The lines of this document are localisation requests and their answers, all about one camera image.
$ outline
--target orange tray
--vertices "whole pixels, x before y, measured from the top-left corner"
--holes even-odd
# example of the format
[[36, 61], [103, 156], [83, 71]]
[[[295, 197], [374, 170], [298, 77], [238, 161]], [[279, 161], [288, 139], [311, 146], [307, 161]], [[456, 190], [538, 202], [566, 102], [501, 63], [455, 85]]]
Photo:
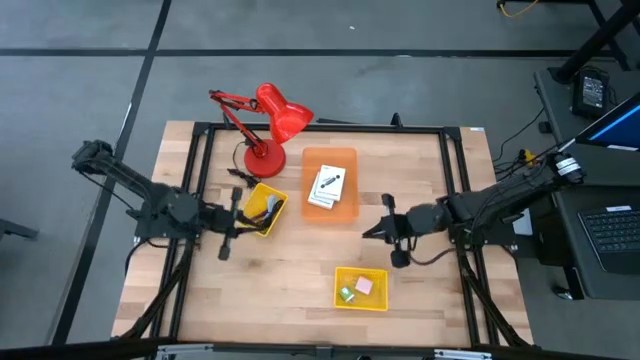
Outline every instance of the orange tray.
[[[307, 202], [320, 166], [346, 169], [340, 201], [331, 210]], [[352, 223], [360, 212], [358, 202], [358, 154], [354, 148], [305, 148], [302, 150], [302, 217], [312, 223]]]

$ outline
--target yellow basket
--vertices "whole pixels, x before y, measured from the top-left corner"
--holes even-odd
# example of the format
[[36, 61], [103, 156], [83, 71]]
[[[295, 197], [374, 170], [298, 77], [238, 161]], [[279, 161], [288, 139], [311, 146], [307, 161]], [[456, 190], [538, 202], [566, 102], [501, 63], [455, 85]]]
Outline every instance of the yellow basket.
[[[365, 295], [356, 290], [358, 278], [363, 276], [371, 282], [371, 292]], [[341, 309], [357, 309], [370, 311], [387, 311], [389, 308], [388, 275], [386, 270], [361, 269], [352, 267], [337, 267], [335, 289], [333, 291], [333, 304]], [[347, 286], [355, 295], [353, 302], [348, 303], [342, 299], [338, 292]]]
[[276, 221], [278, 221], [278, 217], [280, 217], [284, 206], [287, 205], [287, 199], [289, 197], [272, 187], [269, 187], [263, 183], [258, 183], [255, 189], [253, 189], [253, 191], [251, 192], [251, 195], [249, 195], [249, 200], [247, 200], [247, 204], [244, 206], [244, 209], [242, 209], [244, 215], [248, 218], [260, 214], [267, 208], [267, 198], [269, 197], [269, 195], [277, 196], [278, 200], [284, 200], [284, 203], [280, 207], [280, 210], [278, 211], [276, 216], [273, 218], [271, 226], [269, 226], [269, 228], [266, 230], [257, 232], [257, 234], [260, 236], [269, 235], [271, 229], [273, 229], [273, 226], [276, 224]]

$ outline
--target gray carpet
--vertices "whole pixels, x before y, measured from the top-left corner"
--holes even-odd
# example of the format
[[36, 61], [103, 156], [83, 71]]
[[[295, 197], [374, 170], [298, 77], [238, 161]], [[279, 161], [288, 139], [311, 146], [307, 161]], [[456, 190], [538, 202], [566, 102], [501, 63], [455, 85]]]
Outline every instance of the gray carpet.
[[[161, 3], [4, 1], [0, 48], [146, 48]], [[508, 4], [514, 11], [522, 6]], [[605, 16], [612, 11], [615, 5], [603, 6]], [[490, 1], [174, 0], [160, 48], [573, 49], [596, 26], [585, 5], [542, 3], [511, 20]], [[625, 52], [640, 48], [637, 34], [625, 34], [620, 40]], [[630, 58], [636, 56], [633, 49], [628, 50]], [[125, 161], [149, 175], [167, 120], [219, 120], [219, 110], [207, 97], [209, 89], [250, 94], [263, 81], [277, 83], [292, 100], [325, 118], [382, 124], [397, 111], [406, 124], [482, 126], [497, 156], [501, 142], [542, 107], [533, 89], [533, 71], [561, 61], [156, 58]], [[82, 140], [115, 141], [141, 64], [140, 57], [0, 57], [0, 150], [5, 154], [0, 217], [41, 231], [37, 242], [11, 236], [0, 243], [2, 348], [48, 341], [98, 193], [70, 169], [70, 156]], [[610, 61], [598, 65], [617, 66]], [[550, 136], [532, 126], [505, 146], [505, 157], [522, 147], [541, 151], [551, 143]], [[125, 198], [133, 200], [127, 194]], [[124, 207], [112, 201], [70, 341], [109, 337], [133, 228]], [[529, 260], [520, 262], [519, 273], [538, 345], [637, 358], [637, 302], [563, 302], [548, 291], [550, 284], [562, 280], [561, 273]]]

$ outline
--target desk lamp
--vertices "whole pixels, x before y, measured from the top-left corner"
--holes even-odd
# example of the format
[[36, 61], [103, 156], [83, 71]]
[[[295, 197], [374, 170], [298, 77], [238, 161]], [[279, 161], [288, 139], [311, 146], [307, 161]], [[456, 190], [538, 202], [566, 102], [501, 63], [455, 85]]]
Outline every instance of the desk lamp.
[[[209, 91], [209, 97], [220, 104], [225, 122], [231, 119], [246, 138], [249, 147], [244, 153], [244, 164], [250, 173], [261, 178], [275, 176], [282, 170], [286, 155], [280, 144], [296, 136], [313, 119], [311, 110], [288, 102], [270, 83], [258, 87], [255, 99], [214, 90]], [[272, 139], [261, 139], [247, 129], [231, 109], [267, 113]]]

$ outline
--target wooden tabletop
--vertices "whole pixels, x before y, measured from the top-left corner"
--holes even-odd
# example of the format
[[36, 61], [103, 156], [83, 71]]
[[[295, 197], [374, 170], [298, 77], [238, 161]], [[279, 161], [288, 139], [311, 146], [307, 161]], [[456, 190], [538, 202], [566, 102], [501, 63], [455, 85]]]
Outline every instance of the wooden tabletop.
[[[180, 185], [193, 122], [167, 123], [153, 181]], [[463, 128], [462, 139], [472, 189], [495, 182], [482, 129]], [[266, 132], [259, 136], [269, 137]], [[228, 207], [231, 188], [243, 185], [227, 173], [231, 155], [242, 140], [238, 131], [216, 131], [204, 200]], [[191, 184], [199, 174], [200, 154]], [[395, 269], [391, 248], [380, 240], [362, 239], [385, 208], [380, 195], [395, 196], [396, 211], [433, 202], [446, 194], [438, 137], [429, 134], [302, 132], [283, 144], [287, 164], [264, 183], [289, 196], [271, 234], [242, 235], [232, 243], [228, 261], [218, 261], [219, 234], [206, 233], [196, 250], [182, 314], [179, 339], [203, 342], [311, 343], [380, 346], [468, 346], [460, 275], [454, 254], [428, 266]], [[360, 215], [350, 225], [317, 225], [300, 215], [308, 194], [300, 190], [305, 147], [353, 147], [358, 153]], [[460, 181], [453, 144], [451, 163]], [[237, 155], [242, 166], [242, 155]], [[248, 198], [245, 191], [243, 202]], [[429, 259], [450, 244], [446, 233], [420, 238], [414, 256]], [[133, 256], [120, 299], [113, 334], [129, 329], [157, 292], [165, 250], [141, 247]], [[491, 294], [518, 333], [532, 341], [529, 322], [512, 258], [501, 248], [486, 246], [485, 262]], [[389, 310], [371, 312], [333, 307], [337, 266], [389, 271]], [[168, 332], [172, 299], [166, 307], [162, 334]], [[482, 307], [478, 324], [486, 342]]]

